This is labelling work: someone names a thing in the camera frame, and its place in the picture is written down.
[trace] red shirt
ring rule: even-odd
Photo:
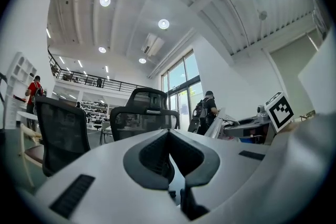
[[[35,96],[36,90],[40,87],[41,87],[41,84],[39,82],[32,82],[29,85],[28,90],[31,90],[31,93],[29,96],[28,104],[32,104],[32,96]]]

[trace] balcony railing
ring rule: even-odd
[[[52,75],[57,79],[128,93],[132,93],[136,88],[145,88],[145,86],[62,69],[49,51],[48,54]]]

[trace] black mesh chair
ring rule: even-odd
[[[160,129],[177,129],[180,115],[176,111],[167,110],[166,101],[167,94],[162,91],[151,88],[135,89],[126,106],[114,108],[110,113],[114,141]],[[167,178],[170,184],[175,169],[169,154],[157,162],[160,169],[155,169],[154,172]],[[169,193],[172,198],[176,196],[175,191]]]
[[[126,106],[167,109],[167,94],[152,88],[137,88],[132,92]]]
[[[43,173],[52,176],[90,150],[85,112],[47,97],[36,97],[44,144]]]

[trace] person in red shirt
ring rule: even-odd
[[[34,114],[34,102],[32,101],[32,98],[35,98],[37,89],[41,89],[40,80],[40,76],[36,76],[25,93],[26,96],[29,96],[26,110],[26,112],[29,114]],[[32,129],[33,131],[36,131],[36,121],[27,119],[27,127]]]

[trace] air conditioner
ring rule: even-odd
[[[147,56],[154,56],[161,49],[164,44],[164,40],[158,36],[149,33],[146,37],[145,44],[142,46],[141,50]]]

